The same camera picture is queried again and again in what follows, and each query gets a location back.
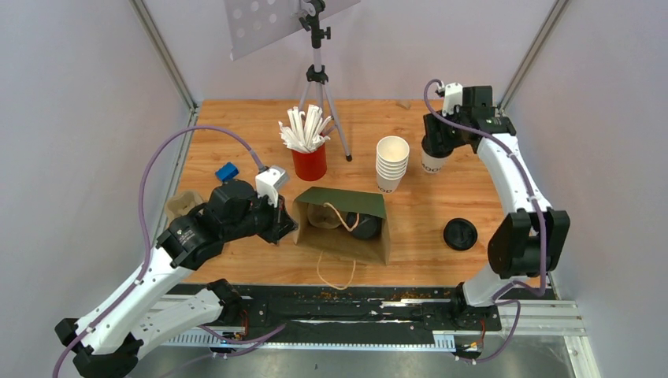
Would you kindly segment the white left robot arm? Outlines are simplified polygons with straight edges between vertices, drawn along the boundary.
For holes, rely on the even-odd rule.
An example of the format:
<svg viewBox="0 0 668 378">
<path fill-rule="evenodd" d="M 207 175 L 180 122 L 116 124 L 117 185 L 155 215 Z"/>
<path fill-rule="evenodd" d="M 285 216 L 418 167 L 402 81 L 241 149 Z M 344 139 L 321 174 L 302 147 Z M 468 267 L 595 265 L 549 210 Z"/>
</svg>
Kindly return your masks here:
<svg viewBox="0 0 668 378">
<path fill-rule="evenodd" d="M 224 245 L 258 236 L 277 244 L 297 228 L 280 188 L 283 177 L 266 171 L 255 185 L 229 180 L 209 201 L 175 218 L 142 263 L 101 305 L 79 319 L 65 318 L 55 331 L 74 353 L 82 377 L 125 377 L 155 347 L 201 324 L 231 325 L 241 315 L 241 297 L 225 279 L 208 283 L 196 295 L 158 313 L 152 306 Z"/>
</svg>

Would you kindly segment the cardboard cup carrier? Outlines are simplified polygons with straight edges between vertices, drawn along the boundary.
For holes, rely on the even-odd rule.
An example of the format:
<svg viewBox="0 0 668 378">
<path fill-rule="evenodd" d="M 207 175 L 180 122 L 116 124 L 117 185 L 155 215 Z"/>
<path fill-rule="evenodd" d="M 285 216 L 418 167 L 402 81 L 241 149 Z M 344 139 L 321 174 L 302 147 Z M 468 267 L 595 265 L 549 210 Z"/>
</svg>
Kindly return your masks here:
<svg viewBox="0 0 668 378">
<path fill-rule="evenodd" d="M 328 202 L 323 205 L 308 204 L 306 215 L 309 223 L 315 228 L 332 230 L 343 225 L 341 212 Z"/>
</svg>

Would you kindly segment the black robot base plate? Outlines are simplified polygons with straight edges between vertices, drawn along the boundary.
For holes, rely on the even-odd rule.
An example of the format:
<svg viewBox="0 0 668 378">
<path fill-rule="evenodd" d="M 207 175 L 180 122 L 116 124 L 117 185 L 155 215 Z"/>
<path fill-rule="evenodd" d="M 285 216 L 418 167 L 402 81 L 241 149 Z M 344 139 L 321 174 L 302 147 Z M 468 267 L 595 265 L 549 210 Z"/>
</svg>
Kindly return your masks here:
<svg viewBox="0 0 668 378">
<path fill-rule="evenodd" d="M 232 315 L 212 329 L 248 339 L 283 325 L 278 343 L 418 346 L 433 343 L 434 331 L 474 338 L 501 329 L 499 311 L 458 308 L 452 287 L 350 287 L 239 285 Z"/>
</svg>

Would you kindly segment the green paper bag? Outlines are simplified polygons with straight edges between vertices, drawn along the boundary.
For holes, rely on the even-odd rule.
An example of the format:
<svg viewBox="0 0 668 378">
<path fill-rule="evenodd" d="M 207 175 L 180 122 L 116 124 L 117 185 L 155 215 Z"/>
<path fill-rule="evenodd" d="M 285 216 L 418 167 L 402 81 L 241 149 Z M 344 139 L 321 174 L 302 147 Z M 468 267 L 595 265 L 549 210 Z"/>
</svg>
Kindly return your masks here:
<svg viewBox="0 0 668 378">
<path fill-rule="evenodd" d="M 308 204 L 336 207 L 343 216 L 343 225 L 332 230 L 315 228 L 307 220 Z M 299 228 L 294 234 L 296 246 L 318 253 L 321 261 L 329 254 L 353 261 L 350 278 L 344 285 L 327 281 L 316 265 L 316 274 L 322 283 L 335 289 L 346 290 L 352 283 L 357 264 L 386 266 L 392 251 L 389 217 L 384 197 L 378 193 L 349 191 L 327 187 L 310 187 L 298 195 L 292 212 Z"/>
</svg>

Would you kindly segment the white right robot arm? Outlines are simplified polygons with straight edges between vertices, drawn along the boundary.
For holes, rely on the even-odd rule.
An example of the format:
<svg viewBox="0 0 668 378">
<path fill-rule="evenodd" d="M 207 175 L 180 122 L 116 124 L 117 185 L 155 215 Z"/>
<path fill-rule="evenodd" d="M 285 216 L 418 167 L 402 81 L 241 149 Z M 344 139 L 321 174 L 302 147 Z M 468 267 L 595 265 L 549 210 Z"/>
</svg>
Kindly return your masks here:
<svg viewBox="0 0 668 378">
<path fill-rule="evenodd" d="M 556 210 L 542 195 L 523 161 L 516 130 L 508 117 L 491 104 L 489 86 L 463 87 L 432 79 L 443 108 L 425 105 L 422 168 L 438 173 L 460 146 L 470 146 L 484 163 L 504 212 L 501 225 L 488 243 L 488 264 L 474 278 L 458 286 L 450 318 L 459 328 L 471 328 L 481 318 L 481 307 L 493 306 L 513 287 L 524 287 L 540 297 L 547 274 L 556 268 L 570 227 L 570 217 Z"/>
</svg>

